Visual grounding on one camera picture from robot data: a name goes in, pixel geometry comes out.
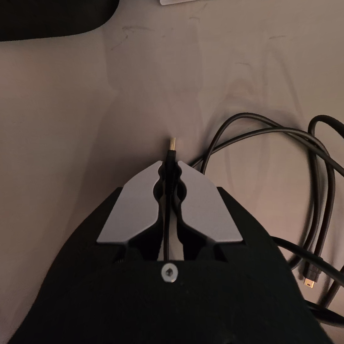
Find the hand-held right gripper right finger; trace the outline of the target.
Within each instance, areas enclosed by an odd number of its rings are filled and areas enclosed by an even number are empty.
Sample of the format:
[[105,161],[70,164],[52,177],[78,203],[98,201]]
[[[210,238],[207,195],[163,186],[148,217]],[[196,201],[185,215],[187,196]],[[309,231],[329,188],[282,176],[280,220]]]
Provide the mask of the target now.
[[176,164],[174,209],[184,254],[199,254],[202,248],[218,244],[243,243],[215,184],[182,161]]

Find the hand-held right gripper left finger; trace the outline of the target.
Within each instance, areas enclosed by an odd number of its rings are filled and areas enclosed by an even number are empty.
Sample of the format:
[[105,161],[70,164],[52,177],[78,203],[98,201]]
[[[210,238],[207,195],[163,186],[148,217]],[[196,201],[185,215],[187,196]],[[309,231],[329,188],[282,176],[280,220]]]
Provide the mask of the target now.
[[163,183],[162,161],[132,177],[120,191],[96,242],[137,248],[141,254],[159,254],[164,227],[160,202]]

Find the thin black cable small plug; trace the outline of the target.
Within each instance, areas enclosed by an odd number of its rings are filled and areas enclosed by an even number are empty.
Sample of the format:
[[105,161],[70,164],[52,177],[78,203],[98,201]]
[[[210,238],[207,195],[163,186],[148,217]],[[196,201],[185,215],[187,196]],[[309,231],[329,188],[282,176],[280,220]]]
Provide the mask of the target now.
[[[325,119],[327,120],[329,118],[330,120],[330,126],[332,126],[340,135],[343,136],[343,124],[336,120],[335,118],[325,116]],[[215,146],[215,144],[219,141],[222,133],[225,131],[225,129],[233,123],[235,120],[239,119],[253,119],[259,122],[263,122],[267,124],[269,127],[265,129],[260,129],[256,131],[251,131],[247,132],[245,134],[239,135],[235,138],[232,138],[230,140],[227,140],[223,142],[222,144]],[[260,115],[260,114],[254,114],[254,113],[239,113],[231,116],[229,119],[226,120],[226,122],[220,127],[220,129],[217,131],[215,134],[213,141],[211,142],[209,149],[204,155],[198,159],[196,159],[193,162],[193,165],[191,167],[195,167],[197,164],[202,162],[203,165],[207,165],[210,156],[213,153],[216,153],[217,151],[229,146],[230,144],[234,144],[240,140],[244,140],[245,138],[257,136],[257,135],[262,135],[264,133],[272,133],[272,132],[282,132],[290,137],[293,137],[295,140],[299,141],[303,146],[308,148],[309,151],[309,165],[310,165],[310,171],[311,171],[311,180],[312,180],[312,187],[313,187],[313,199],[314,199],[314,208],[313,208],[313,220],[316,218],[316,207],[320,209],[320,205],[316,206],[316,185],[319,183],[316,169],[317,169],[317,161],[316,161],[316,156],[320,157],[322,160],[324,160],[326,164],[328,172],[328,195],[330,192],[330,185],[334,185],[334,170],[336,170],[339,174],[343,176],[343,167],[340,166],[336,161],[334,161],[325,146],[314,137],[311,132],[305,132],[299,129],[294,129],[294,128],[287,128],[283,127],[280,124],[274,122],[273,120]],[[176,152],[175,150],[168,150],[167,157],[166,157],[166,171],[167,171],[167,180],[168,180],[168,187],[167,190],[170,193],[170,199],[168,201],[168,204],[172,206],[175,210],[175,205],[174,205],[174,199],[173,199],[173,192],[176,190],[176,176],[177,176],[177,163],[175,161],[176,157]],[[292,252],[295,254],[295,258],[293,258],[288,264],[290,265],[291,269],[294,269],[296,267],[296,263],[293,263],[293,260],[298,260],[298,263],[301,262],[301,260],[305,260],[307,263],[314,263],[316,262],[317,265],[315,265],[316,268],[318,268],[319,271],[322,271],[327,274],[329,270],[335,270],[335,268],[331,267],[329,268],[329,264],[324,262],[320,256],[317,256],[313,253],[311,253],[309,248],[311,247],[311,242],[314,240],[315,235],[316,235],[316,230],[318,224],[314,225],[315,230],[309,230],[307,239],[302,247],[293,244],[287,240],[277,238],[277,237],[271,237],[271,239],[274,241],[274,243],[280,247],[280,248],[285,248],[286,250]],[[307,303],[307,308],[312,312],[312,314],[315,316],[315,318],[324,324],[330,325],[330,326],[336,326],[336,327],[343,327],[343,316],[338,315],[337,313],[334,313],[330,310],[328,310],[323,306],[311,303],[311,302],[306,302]]]

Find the black quilted cushion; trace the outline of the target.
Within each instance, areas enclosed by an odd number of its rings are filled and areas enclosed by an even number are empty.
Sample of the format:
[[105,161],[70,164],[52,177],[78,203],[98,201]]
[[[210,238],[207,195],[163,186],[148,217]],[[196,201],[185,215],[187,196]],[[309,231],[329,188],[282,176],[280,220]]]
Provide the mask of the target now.
[[92,31],[119,0],[1,0],[0,41],[64,37]]

